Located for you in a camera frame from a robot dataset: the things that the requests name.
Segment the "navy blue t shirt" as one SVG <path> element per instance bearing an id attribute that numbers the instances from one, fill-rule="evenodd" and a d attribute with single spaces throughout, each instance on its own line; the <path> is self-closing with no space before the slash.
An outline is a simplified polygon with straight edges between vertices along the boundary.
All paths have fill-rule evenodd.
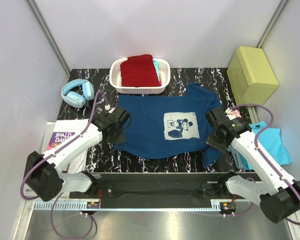
<path id="1" fill-rule="evenodd" d="M 218 96 L 191 82 L 182 96 L 120 95 L 119 107 L 131 116 L 125 141 L 114 146 L 137 157 L 155 160 L 183 153 L 203 152 L 203 165 L 221 157 L 207 144 L 213 131 L 206 113 L 221 107 Z"/>

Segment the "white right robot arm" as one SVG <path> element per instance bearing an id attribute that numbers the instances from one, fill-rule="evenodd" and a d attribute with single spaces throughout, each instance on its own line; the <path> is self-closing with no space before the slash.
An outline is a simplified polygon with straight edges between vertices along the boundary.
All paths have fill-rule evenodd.
<path id="1" fill-rule="evenodd" d="M 266 151 L 241 117 L 221 107 L 209 111 L 206 119 L 213 131 L 207 144 L 219 149 L 232 146 L 253 167 L 261 184 L 229 172 L 217 185 L 218 195 L 229 198 L 237 195 L 258 205 L 268 220 L 279 223 L 300 210 L 300 180 L 286 172 Z"/>

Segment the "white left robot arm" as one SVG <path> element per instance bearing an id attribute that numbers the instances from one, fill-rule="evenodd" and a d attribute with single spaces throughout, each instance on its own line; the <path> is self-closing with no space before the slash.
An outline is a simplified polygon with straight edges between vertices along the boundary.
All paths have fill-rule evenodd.
<path id="1" fill-rule="evenodd" d="M 131 115 L 120 106 L 95 116 L 87 126 L 70 139 L 45 153 L 30 153 L 26 160 L 22 184 L 36 194 L 34 199 L 48 202 L 61 193 L 82 193 L 93 198 L 99 190 L 99 180 L 87 171 L 65 173 L 64 167 L 76 157 L 100 142 L 120 144 L 124 130 L 131 124 Z"/>

